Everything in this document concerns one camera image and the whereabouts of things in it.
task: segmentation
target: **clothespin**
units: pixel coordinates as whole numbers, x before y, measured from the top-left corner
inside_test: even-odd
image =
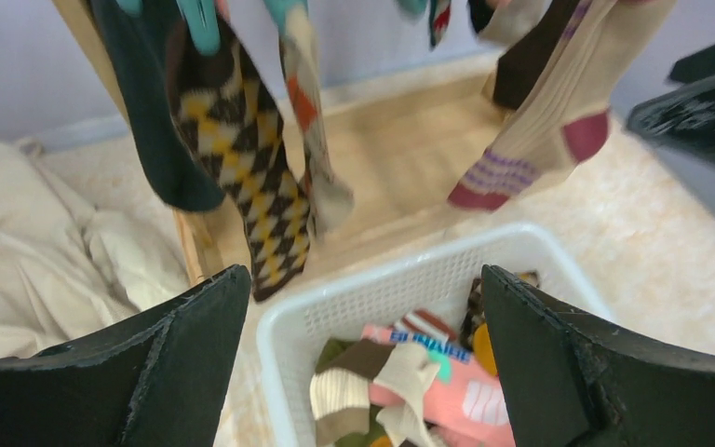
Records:
[[[142,0],[116,0],[123,11],[138,16],[142,11]],[[218,31],[215,0],[177,0],[182,16],[187,23],[190,36],[199,53],[210,56],[221,48],[221,34]]]

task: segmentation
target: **pink sock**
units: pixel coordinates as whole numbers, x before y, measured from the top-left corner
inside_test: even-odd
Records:
[[[452,438],[462,442],[460,446],[470,445],[465,444],[470,440],[497,447],[515,445],[500,381],[486,373],[469,352],[422,334],[373,325],[364,327],[363,338],[391,345],[418,343],[436,353],[442,363],[424,394],[424,419],[442,427],[446,434],[452,432]],[[369,386],[369,400],[380,406],[401,403],[398,396],[376,384]]]

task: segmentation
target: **purple stripe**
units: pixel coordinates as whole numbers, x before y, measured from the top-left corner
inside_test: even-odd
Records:
[[[505,166],[505,167],[509,167],[509,168],[522,168],[522,169],[528,170],[529,173],[532,175],[536,175],[536,173],[538,172],[536,170],[535,166],[533,166],[532,164],[528,163],[525,160],[517,160],[514,158],[505,158],[502,156],[498,156],[496,154],[489,152],[488,149],[486,151],[484,151],[483,157],[486,158],[487,160],[492,161],[492,163],[495,165]]]
[[[582,2],[577,5],[577,8],[574,9],[574,14],[572,17],[585,17],[587,11],[590,9],[591,3],[593,2]]]
[[[480,185],[482,188],[489,189],[490,191],[497,189],[505,189],[507,191],[513,192],[514,194],[519,194],[526,189],[520,188],[518,185],[508,184],[505,182],[485,182],[483,179],[477,178],[470,171],[465,174],[465,178],[472,183]]]
[[[574,33],[576,33],[577,27],[576,26],[569,26],[565,30],[563,30],[563,35],[560,36],[561,39],[571,39],[574,37]]]
[[[516,180],[519,183],[524,184],[525,186],[530,186],[534,182],[533,179],[525,177],[521,174],[517,174],[516,172],[493,172],[489,168],[481,166],[480,163],[476,163],[474,165],[474,168],[479,170],[481,174],[484,174],[485,176],[490,178],[510,178]]]

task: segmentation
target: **teal clothespin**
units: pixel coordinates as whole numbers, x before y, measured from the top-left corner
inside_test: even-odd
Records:
[[[264,0],[264,5],[281,35],[286,34],[286,18],[289,11],[298,5],[303,5],[305,11],[308,11],[308,0]]]
[[[413,17],[420,17],[426,11],[426,0],[397,0],[397,2],[404,12]]]
[[[123,11],[138,16],[142,0],[116,0]],[[177,7],[187,23],[193,44],[199,53],[211,56],[221,49],[221,33],[218,31],[215,0],[177,0]]]

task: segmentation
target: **white fabric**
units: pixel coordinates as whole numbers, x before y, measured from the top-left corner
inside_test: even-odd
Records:
[[[0,358],[30,357],[187,289],[166,241],[0,143]]]

